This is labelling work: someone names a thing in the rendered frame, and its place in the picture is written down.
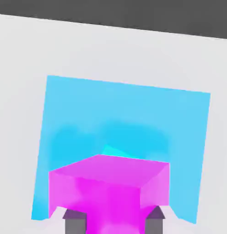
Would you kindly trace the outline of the small magenta cube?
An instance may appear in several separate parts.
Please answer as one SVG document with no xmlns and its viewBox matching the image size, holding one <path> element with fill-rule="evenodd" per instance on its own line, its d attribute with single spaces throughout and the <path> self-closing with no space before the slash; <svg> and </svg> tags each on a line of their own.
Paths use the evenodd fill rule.
<svg viewBox="0 0 227 234">
<path fill-rule="evenodd" d="M 49 215 L 86 214 L 86 234 L 145 234 L 146 218 L 169 204 L 166 162 L 95 155 L 49 173 Z"/>
</svg>

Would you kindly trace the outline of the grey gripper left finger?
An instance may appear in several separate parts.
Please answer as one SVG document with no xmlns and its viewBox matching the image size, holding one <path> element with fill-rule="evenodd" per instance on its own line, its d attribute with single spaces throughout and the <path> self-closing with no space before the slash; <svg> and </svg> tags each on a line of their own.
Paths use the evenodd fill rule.
<svg viewBox="0 0 227 234">
<path fill-rule="evenodd" d="M 40 234 L 86 234 L 86 213 L 57 207 L 41 229 Z"/>
</svg>

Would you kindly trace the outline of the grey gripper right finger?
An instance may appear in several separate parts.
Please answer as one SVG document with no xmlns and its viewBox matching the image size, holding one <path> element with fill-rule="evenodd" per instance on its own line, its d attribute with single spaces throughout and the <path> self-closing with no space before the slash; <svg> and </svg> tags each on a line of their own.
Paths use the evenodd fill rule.
<svg viewBox="0 0 227 234">
<path fill-rule="evenodd" d="M 191 223 L 178 218 L 170 206 L 156 206 L 146 218 L 145 234 L 191 234 Z"/>
</svg>

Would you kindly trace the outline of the large light blue box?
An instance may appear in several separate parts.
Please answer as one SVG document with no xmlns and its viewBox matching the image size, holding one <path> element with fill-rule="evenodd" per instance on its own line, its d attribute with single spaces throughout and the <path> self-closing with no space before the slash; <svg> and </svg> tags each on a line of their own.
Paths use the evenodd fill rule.
<svg viewBox="0 0 227 234">
<path fill-rule="evenodd" d="M 210 93 L 48 76 L 31 218 L 48 217 L 48 174 L 97 154 L 170 163 L 169 204 L 196 223 Z"/>
</svg>

